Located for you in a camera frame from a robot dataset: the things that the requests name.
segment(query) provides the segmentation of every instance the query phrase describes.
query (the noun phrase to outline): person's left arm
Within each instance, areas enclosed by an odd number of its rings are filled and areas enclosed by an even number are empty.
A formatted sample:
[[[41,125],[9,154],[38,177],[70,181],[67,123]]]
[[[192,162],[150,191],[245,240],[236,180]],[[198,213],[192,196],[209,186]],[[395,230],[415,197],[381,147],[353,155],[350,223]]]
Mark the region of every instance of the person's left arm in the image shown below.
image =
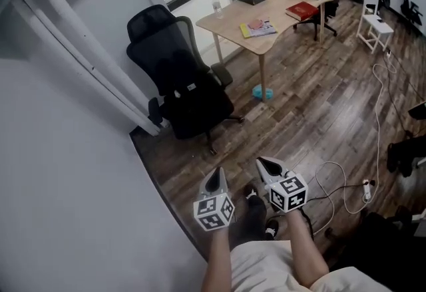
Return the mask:
[[[231,292],[231,254],[228,228],[214,231],[202,292]]]

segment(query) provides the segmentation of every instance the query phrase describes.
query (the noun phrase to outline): extension cord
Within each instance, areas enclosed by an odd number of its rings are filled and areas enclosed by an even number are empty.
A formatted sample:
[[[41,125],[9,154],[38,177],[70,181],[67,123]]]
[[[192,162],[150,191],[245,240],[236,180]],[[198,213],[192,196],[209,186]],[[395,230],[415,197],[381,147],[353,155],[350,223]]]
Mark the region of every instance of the extension cord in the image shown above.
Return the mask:
[[[390,56],[391,56],[391,52],[390,51],[388,51],[388,53],[387,53],[387,57],[388,58],[390,58]],[[384,85],[384,83],[380,80],[380,78],[378,77],[378,75],[374,72],[374,69],[375,69],[375,67],[376,66],[379,66],[379,67],[383,67],[384,69],[386,69],[387,71],[389,71],[390,73],[392,73],[392,74],[396,74],[397,73],[397,70],[396,70],[396,68],[392,65],[392,63],[390,63],[390,67],[387,67],[387,66],[383,66],[383,65],[380,65],[380,64],[374,64],[373,65],[373,68],[372,68],[372,71],[373,71],[373,76],[380,82],[380,84],[381,84],[381,88],[380,88],[380,93],[379,93],[379,96],[377,97],[377,100],[376,100],[376,102],[375,102],[375,106],[374,106],[374,112],[375,112],[375,118],[376,118],[376,121],[377,121],[377,158],[376,158],[376,170],[377,170],[377,186],[375,187],[375,189],[374,189],[374,193],[373,193],[373,195],[371,195],[371,190],[370,190],[370,187],[369,187],[369,184],[368,185],[364,185],[363,186],[363,189],[364,189],[364,195],[363,195],[363,197],[362,197],[362,200],[363,200],[363,203],[364,203],[364,205],[361,207],[361,208],[359,208],[357,211],[355,211],[355,212],[352,212],[352,211],[350,211],[348,208],[347,208],[347,205],[346,205],[346,196],[345,196],[345,187],[346,187],[346,174],[345,174],[345,170],[343,169],[343,167],[340,165],[340,164],[338,164],[337,162],[331,162],[331,161],[327,161],[327,162],[323,162],[322,164],[320,164],[319,165],[319,167],[317,168],[317,170],[315,171],[315,179],[316,179],[316,181],[317,181],[317,183],[318,183],[318,185],[321,187],[321,189],[322,189],[322,191],[324,192],[324,194],[328,197],[328,199],[330,200],[330,202],[331,202],[331,206],[332,206],[332,208],[333,208],[333,213],[332,213],[332,215],[331,215],[331,217],[330,217],[330,220],[328,220],[328,222],[323,226],[323,227],[321,227],[319,230],[317,230],[315,233],[314,233],[314,235],[316,235],[316,234],[318,234],[321,230],[323,230],[325,227],[327,227],[328,225],[329,225],[329,223],[332,221],[332,219],[334,218],[334,212],[335,212],[335,207],[334,207],[334,203],[333,203],[333,200],[331,200],[331,198],[330,198],[330,195],[329,194],[327,194],[327,192],[325,191],[325,189],[324,189],[324,187],[321,185],[321,183],[320,183],[320,181],[318,180],[318,170],[320,170],[325,164],[334,164],[334,165],[336,165],[336,166],[338,166],[339,168],[340,168],[340,170],[341,170],[341,172],[342,172],[342,174],[343,174],[343,180],[344,180],[344,187],[343,187],[343,204],[344,204],[344,206],[345,206],[345,209],[346,209],[346,211],[349,213],[349,214],[358,214],[361,210],[363,210],[365,207],[367,207],[367,205],[368,204],[370,204],[373,200],[374,200],[374,197],[375,197],[375,195],[376,195],[376,193],[377,193],[377,191],[379,190],[379,186],[380,186],[380,179],[379,179],[379,158],[380,158],[380,121],[379,121],[379,114],[377,113],[377,105],[379,104],[379,101],[380,101],[380,98],[381,98],[381,95],[382,95],[382,93],[383,93],[383,88],[385,87],[385,85]]]

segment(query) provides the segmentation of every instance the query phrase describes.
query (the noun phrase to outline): white pipe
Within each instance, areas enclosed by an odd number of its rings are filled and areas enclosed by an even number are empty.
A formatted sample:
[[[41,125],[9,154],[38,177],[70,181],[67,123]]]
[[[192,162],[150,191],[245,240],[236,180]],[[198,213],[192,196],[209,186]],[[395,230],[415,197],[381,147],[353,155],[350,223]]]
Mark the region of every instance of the white pipe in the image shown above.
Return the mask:
[[[147,124],[155,130],[159,130],[132,102],[130,102],[108,79],[106,79],[84,56],[74,47],[74,45],[58,30],[46,14],[37,6],[34,0],[24,0],[28,7],[40,19],[42,24],[53,34],[53,36],[81,63],[103,86],[113,93],[121,102],[127,105],[135,114],[141,117]]]
[[[146,111],[148,111],[148,98],[128,77],[128,75],[117,65],[115,60],[107,53],[103,46],[98,42],[95,36],[89,31],[80,17],[74,12],[67,0],[49,0],[55,11],[74,29],[77,35],[84,39],[93,54],[107,67],[110,74],[117,79],[131,96]]]
[[[38,17],[30,10],[23,0],[11,1],[18,14],[22,16],[26,23],[36,32],[50,48],[60,57],[64,63],[69,64],[67,68],[76,72],[89,86],[94,88],[102,97],[119,109],[129,119],[145,129],[151,135],[158,132],[149,124],[147,124],[140,116],[135,114],[129,107],[124,105],[115,95],[113,95],[105,86],[103,86],[93,75],[91,75],[81,64],[62,46],[62,44],[54,38],[49,30],[42,24]]]

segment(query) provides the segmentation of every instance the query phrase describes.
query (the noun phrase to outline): white cable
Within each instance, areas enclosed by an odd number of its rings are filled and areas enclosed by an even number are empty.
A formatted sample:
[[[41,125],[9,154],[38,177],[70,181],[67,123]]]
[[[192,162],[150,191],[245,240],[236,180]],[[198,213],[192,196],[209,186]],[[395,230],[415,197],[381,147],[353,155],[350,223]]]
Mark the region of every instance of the white cable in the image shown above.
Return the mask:
[[[362,197],[362,199],[363,199],[363,202],[364,202],[364,205],[361,207],[361,208],[359,208],[356,212],[352,212],[352,211],[350,211],[348,208],[347,208],[347,205],[346,205],[346,196],[345,196],[345,190],[346,190],[346,174],[345,174],[345,170],[343,169],[343,167],[340,165],[340,164],[338,164],[337,162],[331,162],[331,161],[327,161],[327,162],[324,162],[324,163],[322,163],[318,168],[317,168],[317,170],[315,171],[315,179],[316,179],[316,181],[317,181],[317,183],[318,183],[318,185],[321,187],[321,189],[322,189],[322,191],[324,192],[324,194],[327,196],[327,198],[330,200],[330,202],[331,202],[331,206],[333,207],[333,213],[331,214],[331,217],[330,217],[330,219],[328,220],[328,222],[324,225],[324,226],[322,226],[319,230],[317,230],[315,233],[314,233],[314,235],[316,235],[316,234],[318,234],[321,230],[323,230],[325,227],[327,227],[328,225],[329,225],[329,223],[332,221],[332,219],[333,219],[333,217],[334,217],[334,212],[335,212],[335,208],[334,208],[334,203],[333,203],[333,201],[331,200],[331,198],[330,198],[330,195],[325,191],[325,189],[324,189],[324,187],[322,186],[322,184],[320,183],[320,181],[318,180],[318,171],[320,170],[320,169],[322,169],[322,167],[325,165],[325,164],[334,164],[334,165],[336,165],[336,166],[338,166],[339,168],[340,168],[340,170],[341,170],[341,173],[343,174],[343,180],[344,180],[344,183],[343,183],[343,203],[344,203],[344,205],[345,205],[345,209],[346,209],[346,211],[349,213],[349,214],[358,214],[361,210],[363,210],[366,206],[367,206],[367,204],[370,204],[373,200],[374,200],[374,197],[375,197],[375,194],[377,193],[377,191],[379,190],[379,185],[380,185],[380,179],[379,179],[379,157],[380,157],[380,122],[379,122],[379,114],[377,113],[377,105],[379,104],[379,101],[380,101],[380,98],[381,98],[381,94],[383,93],[383,88],[384,88],[384,83],[380,80],[380,78],[378,77],[378,75],[376,74],[376,72],[374,71],[374,69],[375,69],[375,67],[376,66],[380,66],[380,67],[383,67],[384,69],[386,69],[387,71],[389,71],[390,73],[392,73],[392,74],[396,74],[397,73],[397,70],[396,70],[396,68],[393,66],[393,64],[392,63],[390,63],[390,67],[388,67],[388,66],[383,66],[383,65],[380,65],[380,64],[374,64],[373,65],[373,69],[372,69],[372,71],[373,71],[373,75],[374,75],[374,77],[380,82],[380,84],[381,84],[381,88],[380,88],[380,93],[379,93],[379,96],[377,97],[377,100],[376,100],[376,102],[375,102],[375,106],[374,106],[374,112],[375,112],[375,119],[376,119],[376,121],[377,121],[377,159],[376,159],[376,169],[377,169],[377,185],[376,185],[376,188],[374,189],[374,193],[373,193],[373,195],[372,195],[372,197],[371,197],[371,199],[369,199],[369,200],[365,200],[365,198],[364,198],[364,196]]]

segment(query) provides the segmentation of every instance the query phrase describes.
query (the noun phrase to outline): white shirt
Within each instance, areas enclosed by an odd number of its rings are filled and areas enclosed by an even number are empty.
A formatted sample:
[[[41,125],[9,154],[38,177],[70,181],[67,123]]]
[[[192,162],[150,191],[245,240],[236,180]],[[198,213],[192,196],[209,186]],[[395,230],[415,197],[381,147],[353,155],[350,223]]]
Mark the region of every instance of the white shirt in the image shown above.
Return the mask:
[[[289,241],[252,241],[231,253],[233,292],[391,292],[354,267],[318,279],[310,289],[294,277]]]

